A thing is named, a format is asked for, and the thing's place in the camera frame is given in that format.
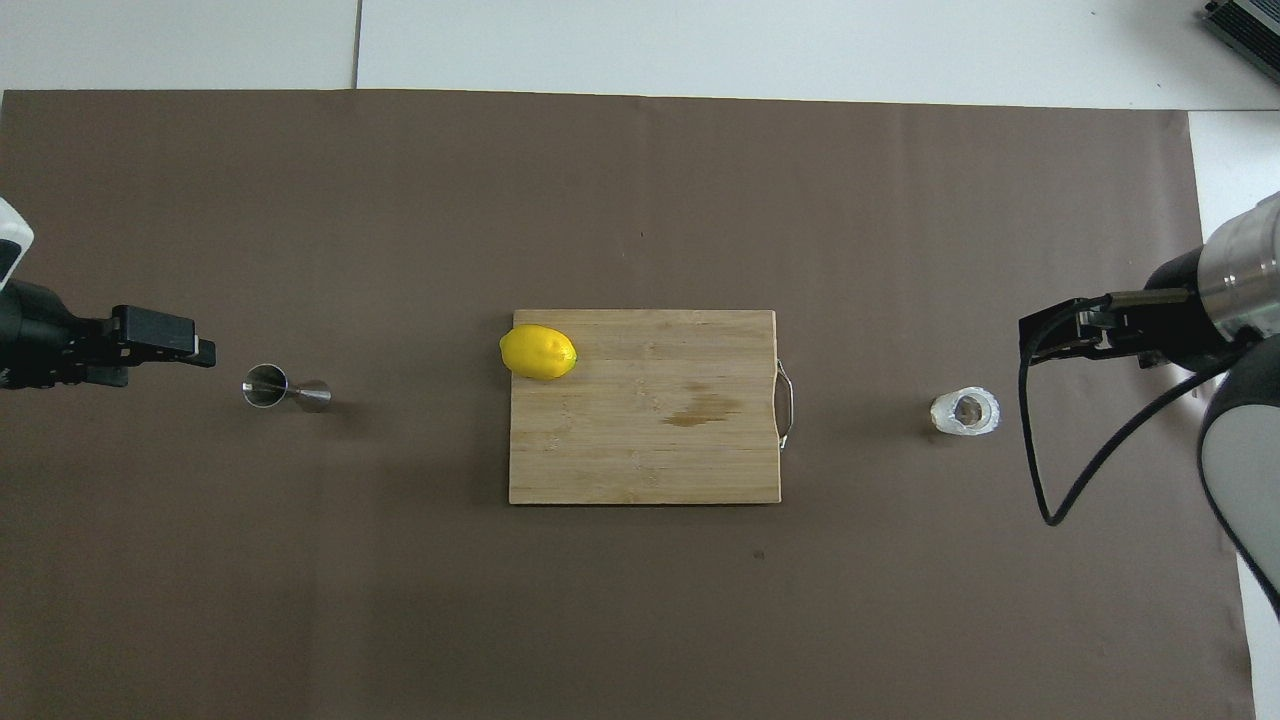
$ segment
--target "metal jigger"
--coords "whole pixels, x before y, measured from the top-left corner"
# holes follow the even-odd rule
[[[244,375],[241,391],[244,393],[244,400],[253,407],[273,407],[285,397],[292,397],[307,413],[319,413],[333,400],[333,393],[329,392],[329,386],[325,382],[289,383],[284,370],[270,363],[264,363],[250,370]]]

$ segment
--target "lemon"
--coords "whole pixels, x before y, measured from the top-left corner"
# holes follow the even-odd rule
[[[564,333],[545,325],[516,325],[502,336],[498,348],[507,369],[535,380],[554,380],[577,365],[573,343]]]

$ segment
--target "metal handle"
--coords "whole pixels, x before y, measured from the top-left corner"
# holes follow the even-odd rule
[[[787,436],[791,434],[791,428],[796,424],[796,388],[791,384],[791,378],[787,377],[786,368],[782,366],[782,359],[778,359],[778,378],[787,386],[787,428],[778,429],[778,452],[787,448]]]

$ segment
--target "brown paper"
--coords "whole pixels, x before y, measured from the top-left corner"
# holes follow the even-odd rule
[[[0,195],[19,279],[219,348],[0,397],[5,717],[1252,716],[1194,409],[1056,529],[1015,425],[1018,318],[1199,241],[1184,113],[10,91]],[[776,310],[786,502],[508,506],[538,306]],[[1038,368],[1051,496],[1172,382]]]

